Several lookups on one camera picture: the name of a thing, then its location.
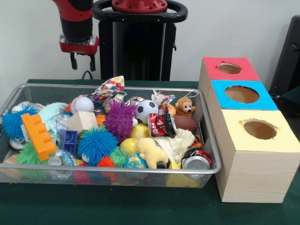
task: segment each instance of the cable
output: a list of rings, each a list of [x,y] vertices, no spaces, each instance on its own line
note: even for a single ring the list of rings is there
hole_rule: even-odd
[[[93,76],[92,76],[91,72],[87,70],[87,71],[85,71],[85,72],[83,73],[82,78],[81,78],[82,80],[85,78],[85,75],[86,75],[86,74],[89,74],[89,75],[90,75],[90,79],[91,79],[91,80],[93,79]]]

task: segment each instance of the colorful fabric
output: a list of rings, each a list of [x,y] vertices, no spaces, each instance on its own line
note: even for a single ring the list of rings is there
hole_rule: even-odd
[[[116,94],[121,94],[123,96],[127,95],[124,91],[125,81],[123,76],[117,76],[105,81],[95,92],[90,95],[85,95],[93,101],[95,105],[98,105],[101,101],[105,101],[109,96],[115,96]]]

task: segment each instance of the orange puffer ball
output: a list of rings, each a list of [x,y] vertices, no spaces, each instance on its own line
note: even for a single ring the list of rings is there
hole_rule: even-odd
[[[109,156],[104,156],[97,164],[99,167],[116,167]]]

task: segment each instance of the soccer ball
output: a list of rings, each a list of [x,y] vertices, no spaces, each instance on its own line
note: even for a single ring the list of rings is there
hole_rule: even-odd
[[[137,104],[135,118],[139,123],[148,124],[147,117],[150,113],[158,114],[158,106],[151,100],[143,100]]]

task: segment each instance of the stacked boxes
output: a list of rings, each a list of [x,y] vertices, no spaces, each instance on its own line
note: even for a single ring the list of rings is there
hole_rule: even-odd
[[[300,162],[300,144],[246,58],[202,61],[204,94],[222,168],[223,202],[281,203]]]

